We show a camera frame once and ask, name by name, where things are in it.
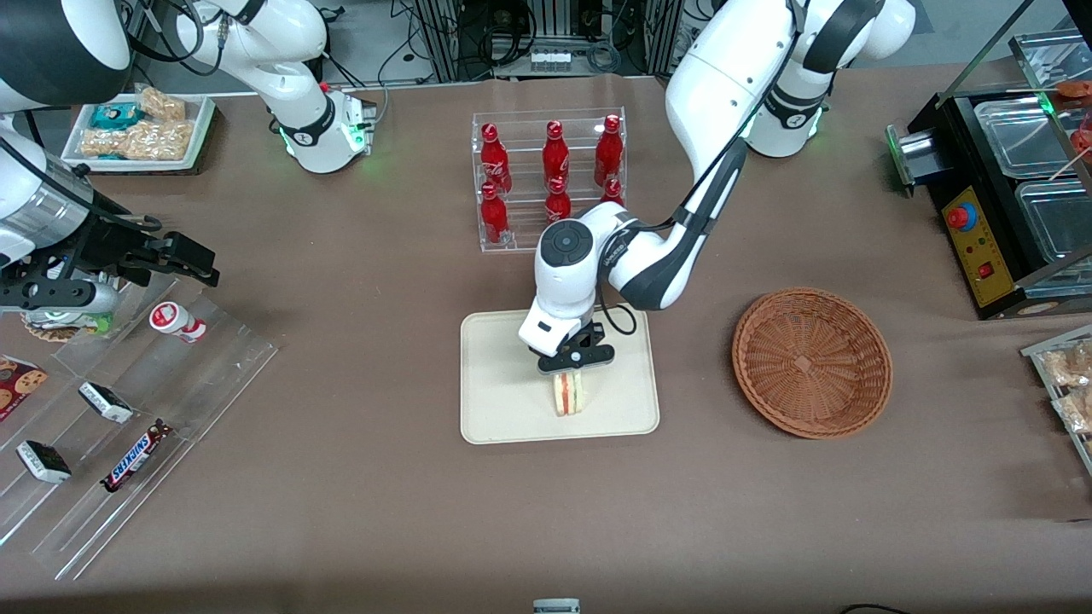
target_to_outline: metal food container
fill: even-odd
[[[983,103],[974,108],[974,115],[1007,177],[1049,177],[1069,162],[1034,96]],[[1067,133],[1081,123],[1078,114],[1061,114],[1058,119]]]

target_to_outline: snack tray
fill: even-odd
[[[80,115],[75,118],[75,126],[69,133],[68,142],[61,152],[61,160],[69,166],[86,164],[95,173],[151,173],[186,170],[192,168],[201,153],[201,144],[204,142],[209,126],[212,123],[212,116],[216,111],[216,103],[209,96],[171,94],[171,97],[186,103],[186,119],[193,121],[193,135],[190,137],[190,144],[186,147],[186,155],[182,160],[112,160],[102,157],[87,157],[80,153],[80,142],[83,140],[83,131],[91,126],[91,116],[95,107],[99,105],[83,105]],[[121,104],[136,102],[136,94],[119,94],[109,103]]]
[[[1035,345],[1029,345],[1020,351],[1024,356],[1031,358],[1031,363],[1035,365],[1035,370],[1038,373],[1040,379],[1043,380],[1043,386],[1046,387],[1046,392],[1051,395],[1051,406],[1058,411],[1057,405],[1054,401],[1065,397],[1069,393],[1069,388],[1066,386],[1058,386],[1051,380],[1049,376],[1046,374],[1046,368],[1043,365],[1043,361],[1040,358],[1040,354],[1046,352],[1047,350],[1065,350],[1077,344],[1079,341],[1092,340],[1092,324],[1081,327],[1079,329],[1071,330],[1067,333],[1059,334],[1058,336],[1047,339],[1042,343],[1036,343]],[[1063,418],[1061,413],[1058,412],[1058,417]],[[1092,442],[1081,441],[1080,437],[1066,426],[1066,433],[1073,440],[1073,446],[1077,447],[1077,453],[1080,454],[1081,461],[1084,463],[1084,469],[1092,475],[1092,458],[1089,454],[1089,447],[1092,447]]]

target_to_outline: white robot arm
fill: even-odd
[[[327,43],[322,15],[307,0],[195,2],[204,36],[193,57],[246,83],[265,102],[299,165],[331,173],[367,149],[369,125],[358,98],[323,92],[305,60]],[[198,42],[192,20],[179,15],[178,37]]]
[[[324,94],[300,63],[325,44],[312,4],[186,4],[203,28],[199,36],[180,19],[183,45],[258,91],[301,166],[335,170],[366,149],[360,102]],[[0,310],[108,311],[117,293],[103,275],[144,285],[159,271],[216,285],[210,249],[179,233],[154,234],[158,222],[134,219],[12,128],[14,111],[105,103],[121,92],[131,50],[114,0],[7,0],[0,24]]]
[[[863,25],[838,25],[838,36],[822,35],[843,4],[853,11],[842,11],[840,19],[848,21],[852,13],[853,23]],[[751,117],[753,129],[760,127],[759,105],[774,95],[786,67],[819,52],[816,45],[826,48],[821,55],[836,55],[839,64],[851,60],[873,40],[882,22],[877,16],[888,4],[901,9],[905,0],[728,0],[721,8],[667,87],[667,118],[695,175],[670,221],[649,226],[621,205],[604,202],[551,224],[539,238],[537,293],[519,334],[539,355],[542,373],[613,359],[614,350],[600,343],[603,326],[592,321],[601,278],[638,309],[665,309],[681,295],[746,160],[739,137]],[[892,38],[887,32],[878,36]],[[666,227],[666,238],[654,232]]]
[[[130,50],[112,0],[0,3],[0,310],[108,311],[100,274],[146,285],[152,271],[216,285],[215,255],[135,217],[12,127],[10,114],[105,103]]]

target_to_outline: beige tray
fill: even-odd
[[[517,332],[526,311],[472,314],[462,326],[460,430],[471,444],[507,444],[584,437],[645,435],[660,425],[649,321],[637,332],[607,327],[613,363],[583,371],[584,411],[554,412],[553,379],[535,368],[536,356]],[[619,315],[626,326],[625,314]]]

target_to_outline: yellow control panel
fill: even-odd
[[[940,213],[978,307],[985,307],[1012,292],[1012,275],[982,214],[974,188],[963,190]]]

